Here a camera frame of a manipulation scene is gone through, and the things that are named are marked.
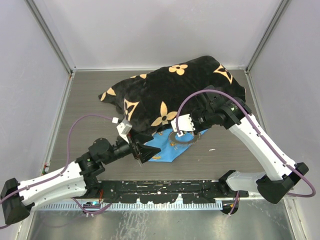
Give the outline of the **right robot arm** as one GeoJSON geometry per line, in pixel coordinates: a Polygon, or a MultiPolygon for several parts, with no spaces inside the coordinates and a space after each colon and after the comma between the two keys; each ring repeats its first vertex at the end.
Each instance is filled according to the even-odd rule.
{"type": "Polygon", "coordinates": [[[304,162],[295,162],[287,156],[259,125],[247,104],[238,97],[209,88],[187,97],[200,96],[204,106],[187,118],[194,132],[213,125],[224,127],[235,135],[253,154],[263,168],[262,172],[246,173],[230,170],[219,184],[219,191],[231,197],[236,191],[259,193],[265,200],[277,204],[299,181],[310,182],[305,175],[309,168],[304,162]]]}

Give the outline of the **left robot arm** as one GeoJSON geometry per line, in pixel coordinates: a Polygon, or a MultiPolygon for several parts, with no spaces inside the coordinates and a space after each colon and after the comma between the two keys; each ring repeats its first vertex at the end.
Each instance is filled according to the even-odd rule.
{"type": "Polygon", "coordinates": [[[148,146],[152,136],[130,135],[115,142],[96,139],[88,151],[63,168],[45,175],[18,181],[8,179],[0,193],[3,218],[6,226],[26,219],[31,211],[68,198],[95,198],[100,193],[97,176],[104,166],[125,156],[132,155],[142,164],[161,152],[158,147],[148,146]]]}

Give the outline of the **large metal keyring with rings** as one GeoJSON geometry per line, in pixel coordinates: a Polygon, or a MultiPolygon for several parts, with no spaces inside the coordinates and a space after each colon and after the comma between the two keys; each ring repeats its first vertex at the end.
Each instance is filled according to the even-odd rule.
{"type": "Polygon", "coordinates": [[[182,136],[178,136],[176,132],[171,132],[169,134],[168,139],[171,143],[178,144],[178,145],[192,145],[196,143],[201,138],[201,133],[194,134],[192,132],[187,132],[182,136]]]}

